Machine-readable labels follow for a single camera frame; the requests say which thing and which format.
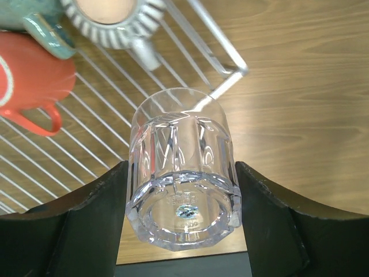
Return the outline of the grey striped round mug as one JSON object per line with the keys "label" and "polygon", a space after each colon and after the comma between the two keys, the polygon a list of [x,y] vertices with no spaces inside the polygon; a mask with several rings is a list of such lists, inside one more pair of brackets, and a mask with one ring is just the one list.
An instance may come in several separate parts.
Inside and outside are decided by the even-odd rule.
{"label": "grey striped round mug", "polygon": [[161,65],[150,39],[164,16],[164,1],[61,1],[61,5],[73,26],[91,42],[131,49],[150,71]]}

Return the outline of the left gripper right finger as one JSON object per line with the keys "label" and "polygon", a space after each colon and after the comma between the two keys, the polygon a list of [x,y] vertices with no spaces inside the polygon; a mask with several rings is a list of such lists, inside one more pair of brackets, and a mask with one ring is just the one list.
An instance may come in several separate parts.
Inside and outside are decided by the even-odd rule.
{"label": "left gripper right finger", "polygon": [[368,216],[321,204],[236,162],[253,276],[367,276]]}

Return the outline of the orange mug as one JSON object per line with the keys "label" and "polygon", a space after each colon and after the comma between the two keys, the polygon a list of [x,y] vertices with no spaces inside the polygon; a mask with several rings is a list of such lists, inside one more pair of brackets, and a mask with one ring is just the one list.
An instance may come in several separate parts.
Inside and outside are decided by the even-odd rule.
{"label": "orange mug", "polygon": [[[62,127],[56,102],[66,98],[76,82],[74,61],[58,59],[31,36],[1,32],[1,116],[40,136],[53,136]],[[51,118],[44,129],[23,116],[40,108]]]}

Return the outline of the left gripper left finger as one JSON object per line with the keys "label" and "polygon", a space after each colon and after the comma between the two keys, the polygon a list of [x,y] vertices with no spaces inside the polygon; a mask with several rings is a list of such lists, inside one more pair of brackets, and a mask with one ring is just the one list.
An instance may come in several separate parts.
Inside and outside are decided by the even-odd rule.
{"label": "left gripper left finger", "polygon": [[128,162],[48,203],[1,216],[1,276],[113,276]]}

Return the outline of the clear faceted glass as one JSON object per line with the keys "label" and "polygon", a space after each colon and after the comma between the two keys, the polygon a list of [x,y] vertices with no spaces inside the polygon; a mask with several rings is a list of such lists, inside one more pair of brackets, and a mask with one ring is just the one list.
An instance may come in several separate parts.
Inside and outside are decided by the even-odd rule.
{"label": "clear faceted glass", "polygon": [[211,96],[168,88],[133,116],[126,216],[140,241],[170,251],[213,246],[242,224],[227,117]]}

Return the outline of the teal ceramic mug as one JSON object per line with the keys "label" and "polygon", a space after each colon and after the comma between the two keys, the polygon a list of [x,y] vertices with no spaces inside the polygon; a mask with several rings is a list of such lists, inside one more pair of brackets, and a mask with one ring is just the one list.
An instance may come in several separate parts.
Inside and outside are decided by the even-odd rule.
{"label": "teal ceramic mug", "polygon": [[64,10],[54,0],[1,0],[1,30],[26,32],[50,54],[69,59],[76,49],[60,25]]}

